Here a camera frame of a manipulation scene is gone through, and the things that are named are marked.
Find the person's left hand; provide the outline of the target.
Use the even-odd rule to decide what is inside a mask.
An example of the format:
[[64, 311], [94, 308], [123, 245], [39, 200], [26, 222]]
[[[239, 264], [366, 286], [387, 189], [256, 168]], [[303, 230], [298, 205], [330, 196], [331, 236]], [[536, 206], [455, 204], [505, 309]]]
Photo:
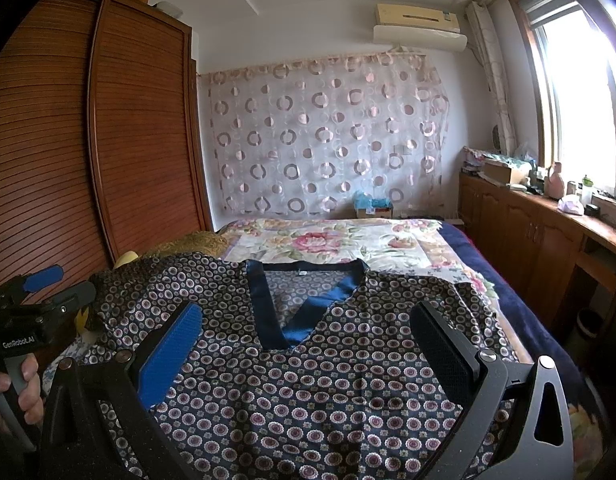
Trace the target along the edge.
[[[43, 419], [44, 407], [41, 399], [41, 382], [38, 375], [36, 357], [29, 353], [20, 366], [20, 372], [26, 382], [26, 387], [18, 395], [18, 406], [24, 414], [27, 425], [39, 425]], [[8, 374], [0, 372], [0, 393], [4, 393], [11, 385]], [[0, 413], [0, 434], [12, 434], [12, 431]]]

